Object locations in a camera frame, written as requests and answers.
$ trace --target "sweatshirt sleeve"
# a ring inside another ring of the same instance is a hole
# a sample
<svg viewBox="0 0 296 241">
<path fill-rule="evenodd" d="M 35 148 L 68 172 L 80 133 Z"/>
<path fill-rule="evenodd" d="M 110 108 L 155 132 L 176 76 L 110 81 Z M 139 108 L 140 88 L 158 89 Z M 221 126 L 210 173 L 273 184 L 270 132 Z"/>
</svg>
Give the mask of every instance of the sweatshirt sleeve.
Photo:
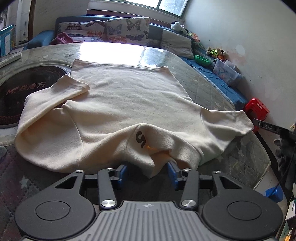
<svg viewBox="0 0 296 241">
<path fill-rule="evenodd" d="M 211 140 L 201 145 L 204 158 L 200 165 L 222 154 L 236 136 L 246 135 L 254 128 L 243 110 L 217 111 L 202 107 L 200 117 Z"/>
<path fill-rule="evenodd" d="M 31 163 L 49 170 L 77 168 L 83 143 L 63 102 L 87 92 L 89 85 L 68 75 L 53 86 L 30 94 L 20 117 L 15 147 Z"/>
</svg>

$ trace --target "wall stain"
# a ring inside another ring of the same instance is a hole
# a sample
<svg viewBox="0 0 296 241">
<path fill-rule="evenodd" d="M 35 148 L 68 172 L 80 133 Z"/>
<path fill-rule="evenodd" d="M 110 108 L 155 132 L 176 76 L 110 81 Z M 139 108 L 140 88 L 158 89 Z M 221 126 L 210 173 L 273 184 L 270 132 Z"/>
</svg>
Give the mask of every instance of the wall stain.
<svg viewBox="0 0 296 241">
<path fill-rule="evenodd" d="M 244 65 L 247 62 L 246 55 L 242 56 L 238 54 L 236 51 L 235 52 L 226 51 L 226 52 L 229 57 L 228 59 L 236 65 Z"/>
</svg>

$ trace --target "butterfly pillow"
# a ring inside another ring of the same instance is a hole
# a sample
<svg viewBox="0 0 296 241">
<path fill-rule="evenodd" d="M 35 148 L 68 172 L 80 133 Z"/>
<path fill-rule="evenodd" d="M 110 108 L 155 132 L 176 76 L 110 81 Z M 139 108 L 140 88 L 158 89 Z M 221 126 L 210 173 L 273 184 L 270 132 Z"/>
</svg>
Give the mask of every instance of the butterfly pillow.
<svg viewBox="0 0 296 241">
<path fill-rule="evenodd" d="M 148 46 L 149 24 L 150 18 L 107 20 L 107 39 L 112 43 Z"/>
<path fill-rule="evenodd" d="M 65 32 L 74 41 L 103 42 L 105 24 L 105 21 L 100 20 L 85 23 L 63 22 L 59 23 L 57 34 Z"/>
</svg>

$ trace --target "round black pad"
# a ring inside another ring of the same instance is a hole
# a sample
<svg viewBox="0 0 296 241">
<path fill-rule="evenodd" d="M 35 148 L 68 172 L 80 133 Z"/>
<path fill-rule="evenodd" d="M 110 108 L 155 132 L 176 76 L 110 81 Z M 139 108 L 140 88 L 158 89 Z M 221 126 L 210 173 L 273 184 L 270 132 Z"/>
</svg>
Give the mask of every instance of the round black pad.
<svg viewBox="0 0 296 241">
<path fill-rule="evenodd" d="M 275 202 L 250 188 L 222 190 L 204 205 L 202 217 L 214 232 L 233 240 L 268 238 L 283 219 Z"/>
<path fill-rule="evenodd" d="M 16 126 L 26 97 L 52 86 L 66 72 L 56 66 L 36 66 L 10 77 L 0 85 L 0 126 Z"/>
<path fill-rule="evenodd" d="M 49 201 L 40 204 L 36 210 L 36 215 L 43 220 L 59 220 L 70 212 L 70 206 L 60 201 Z"/>
<path fill-rule="evenodd" d="M 227 210 L 231 216 L 239 220 L 253 220 L 262 213 L 257 204 L 246 201 L 233 202 L 227 207 Z"/>
<path fill-rule="evenodd" d="M 65 240 L 86 229 L 95 210 L 79 194 L 83 180 L 84 173 L 72 173 L 22 202 L 15 211 L 21 234 L 37 240 Z"/>
</svg>

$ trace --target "green bowl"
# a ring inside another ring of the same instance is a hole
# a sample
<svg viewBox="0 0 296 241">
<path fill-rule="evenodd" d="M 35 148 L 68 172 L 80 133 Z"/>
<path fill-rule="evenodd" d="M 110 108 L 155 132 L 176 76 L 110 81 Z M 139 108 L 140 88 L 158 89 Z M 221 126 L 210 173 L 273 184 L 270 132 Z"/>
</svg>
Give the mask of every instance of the green bowl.
<svg viewBox="0 0 296 241">
<path fill-rule="evenodd" d="M 199 56 L 199 55 L 194 56 L 194 60 L 195 60 L 198 64 L 200 64 L 200 65 L 202 65 L 202 66 L 205 66 L 205 67 L 211 65 L 211 62 L 210 62 L 209 60 L 207 60 L 206 58 L 204 58 L 204 57 L 202 57 L 202 56 Z"/>
</svg>

